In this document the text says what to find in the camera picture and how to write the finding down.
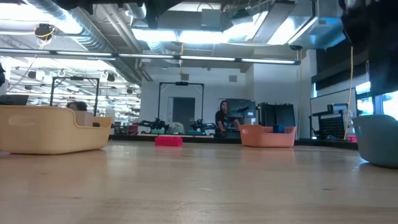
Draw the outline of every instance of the white wall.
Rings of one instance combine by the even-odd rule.
[[[316,56],[315,50],[308,50],[307,56],[302,60],[301,91],[299,66],[255,64],[253,66],[254,87],[249,86],[251,82],[248,77],[251,71],[248,70],[246,73],[246,96],[250,96],[249,90],[252,89],[256,103],[289,103],[294,106],[296,124],[300,129],[300,138],[310,138],[310,120],[308,117],[311,114],[311,77],[317,73]]]
[[[254,65],[252,65],[245,74],[246,99],[254,100]]]
[[[353,78],[353,88],[355,88],[356,86],[358,86],[360,84],[366,83],[368,81],[369,81],[369,76],[366,74],[358,76],[358,77],[354,77]],[[349,89],[349,82],[350,82],[350,80],[345,80],[345,81],[339,82],[335,85],[318,90],[318,96],[323,96],[323,95],[334,93],[334,92],[341,91],[341,90],[347,90],[347,89]]]
[[[238,69],[214,68],[208,71],[203,68],[184,68],[184,73],[190,74],[190,83],[204,83],[205,94],[203,104],[203,119],[207,123],[215,122],[215,113],[220,106],[220,98],[246,98],[245,76]],[[154,82],[144,82],[141,94],[140,121],[153,121],[157,117],[157,102],[159,94],[159,82],[179,82],[179,68],[148,68],[147,72]],[[237,75],[238,82],[230,83],[229,75]],[[167,105],[170,97],[192,97],[195,98],[195,119],[201,116],[201,86],[175,86],[162,85],[164,90],[160,97],[160,117],[167,119]]]
[[[300,138],[310,138],[310,101],[312,96],[311,78],[317,74],[317,52],[308,50],[307,56],[302,60],[301,95],[298,101],[298,119],[301,116]]]

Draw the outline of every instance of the metal frame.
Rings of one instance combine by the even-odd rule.
[[[170,85],[177,85],[179,84],[179,82],[160,82],[159,83],[159,97],[157,100],[157,118],[159,118],[160,116],[160,95],[161,95],[161,88],[163,84],[170,84]],[[203,83],[184,83],[184,84],[188,84],[188,85],[200,85],[201,86],[201,120],[203,120],[203,100],[204,100],[204,96],[205,96],[205,84]]]
[[[52,102],[54,99],[54,89],[59,86],[60,83],[55,84],[55,81],[57,79],[62,79],[61,82],[64,80],[78,80],[78,81],[83,81],[83,80],[96,80],[97,81],[97,86],[96,86],[96,91],[95,91],[95,104],[94,104],[94,116],[97,115],[97,105],[98,105],[98,94],[100,93],[100,79],[99,78],[85,78],[85,77],[52,77],[52,84],[51,84],[51,96],[50,96],[50,106],[52,106]]]
[[[264,63],[275,65],[300,65],[301,61],[278,58],[241,58],[241,57],[215,57],[194,55],[156,55],[156,54],[124,54],[109,52],[77,52],[67,50],[34,50],[34,49],[8,49],[0,48],[0,54],[10,57],[29,57],[35,55],[38,58],[72,58],[82,60],[116,60],[117,58],[148,58],[148,59],[172,59],[172,60],[199,60],[215,62],[239,62],[239,63]]]

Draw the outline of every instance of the yellow cable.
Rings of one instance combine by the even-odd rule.
[[[51,35],[52,33],[54,33],[55,28],[51,30],[51,32],[49,32],[48,34],[44,34],[44,35],[36,35],[36,37],[48,37],[49,35]]]
[[[351,92],[353,89],[353,77],[354,77],[354,47],[351,46],[351,78],[349,80],[349,97],[348,97],[348,108],[347,108],[346,129],[345,129],[345,133],[344,133],[344,140],[347,139],[347,134],[348,134],[348,118],[349,118],[349,110],[351,109]]]
[[[300,62],[303,60],[303,49],[300,49]],[[298,104],[300,105],[301,93],[302,93],[302,80],[303,80],[303,67],[302,63],[300,63],[300,92],[298,93]],[[297,136],[300,139],[300,131],[301,131],[301,115],[302,115],[302,108],[298,109],[298,133]]]

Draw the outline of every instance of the door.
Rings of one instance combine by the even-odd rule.
[[[185,132],[192,130],[195,120],[195,99],[175,97],[173,100],[173,122],[184,125]]]

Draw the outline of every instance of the computer screen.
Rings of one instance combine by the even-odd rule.
[[[227,99],[227,117],[256,118],[256,102],[245,99]]]
[[[1,95],[0,105],[25,106],[29,95]]]

